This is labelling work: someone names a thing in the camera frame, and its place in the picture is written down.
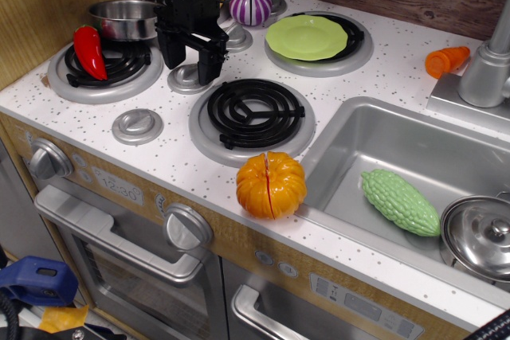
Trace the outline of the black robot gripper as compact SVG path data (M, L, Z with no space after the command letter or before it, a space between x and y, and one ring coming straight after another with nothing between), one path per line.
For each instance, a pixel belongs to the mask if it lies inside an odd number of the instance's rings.
M220 76L228 35L219 27L221 0L168 0L155 8L158 43L165 65L177 68L186 59L186 45L198 51L198 82L208 85Z

